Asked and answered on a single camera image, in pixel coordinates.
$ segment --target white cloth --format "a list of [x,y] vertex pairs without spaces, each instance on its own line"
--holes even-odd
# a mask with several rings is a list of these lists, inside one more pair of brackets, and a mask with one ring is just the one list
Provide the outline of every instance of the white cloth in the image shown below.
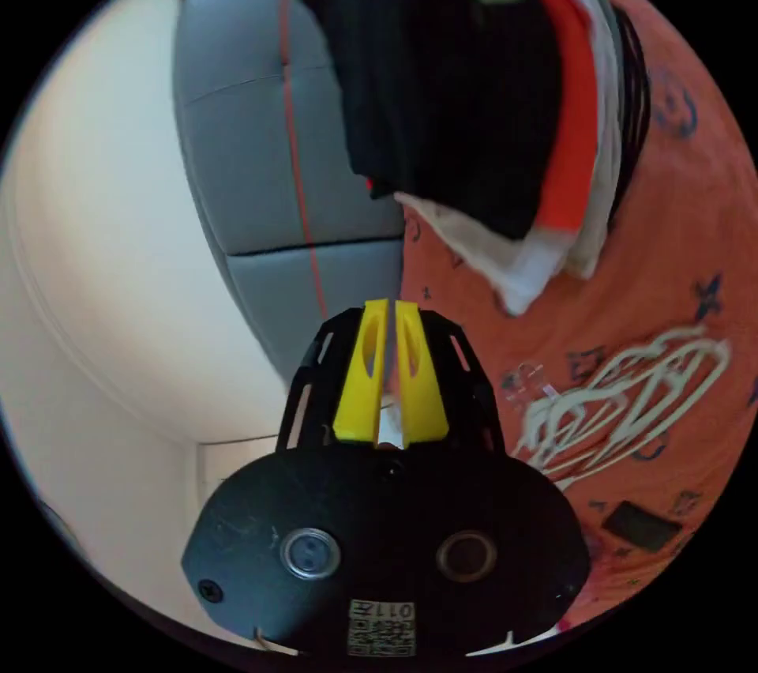
[[537,299],[566,259],[574,235],[532,228],[523,241],[510,241],[457,209],[397,192],[466,264],[481,273],[511,315],[521,315]]
[[599,0],[577,0],[592,19],[591,45],[598,90],[598,153],[590,197],[576,243],[568,253],[566,269],[579,278],[591,278],[606,241],[610,210],[621,170],[621,131],[618,126],[618,64],[613,33]]
[[397,193],[467,265],[481,273],[499,294],[505,309],[521,315],[563,268],[590,278],[595,271],[621,163],[618,127],[618,69],[614,40],[598,0],[577,0],[592,22],[591,46],[598,90],[598,150],[584,222],[578,235],[533,227],[513,242],[493,233],[462,212],[432,201]]

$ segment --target gray upholstered headboard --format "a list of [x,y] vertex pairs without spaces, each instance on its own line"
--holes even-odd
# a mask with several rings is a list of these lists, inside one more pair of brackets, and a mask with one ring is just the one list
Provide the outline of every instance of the gray upholstered headboard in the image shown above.
[[299,0],[183,0],[174,95],[208,243],[290,381],[326,317],[397,298],[400,207],[351,172],[340,91]]

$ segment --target yellow plastic claw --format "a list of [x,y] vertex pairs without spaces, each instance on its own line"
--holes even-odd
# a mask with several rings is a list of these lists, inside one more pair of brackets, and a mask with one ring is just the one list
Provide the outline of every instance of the yellow plastic claw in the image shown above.
[[418,305],[395,302],[395,318],[403,447],[441,441],[448,420]]
[[377,443],[388,316],[388,299],[366,302],[334,416],[333,429],[338,441]]

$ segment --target white wall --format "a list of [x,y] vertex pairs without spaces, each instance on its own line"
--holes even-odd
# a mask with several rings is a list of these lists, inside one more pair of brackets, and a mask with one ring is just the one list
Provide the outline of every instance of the white wall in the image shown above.
[[212,259],[171,68],[179,0],[114,0],[32,102],[6,177],[17,255],[71,359],[170,438],[274,434],[282,382]]
[[0,193],[0,401],[95,568],[235,639],[180,569],[195,441],[274,432],[283,387],[218,274],[171,108],[178,0],[115,0],[38,92]]
[[[0,228],[6,212],[0,208]],[[58,348],[0,231],[0,400],[28,479],[93,565],[150,607],[216,636],[180,570],[197,517],[194,444],[138,423]]]

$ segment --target qr code label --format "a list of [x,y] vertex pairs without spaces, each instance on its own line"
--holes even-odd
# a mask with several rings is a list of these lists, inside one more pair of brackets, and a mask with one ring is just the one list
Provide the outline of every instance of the qr code label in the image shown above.
[[415,653],[416,608],[413,602],[350,602],[348,655],[412,657]]

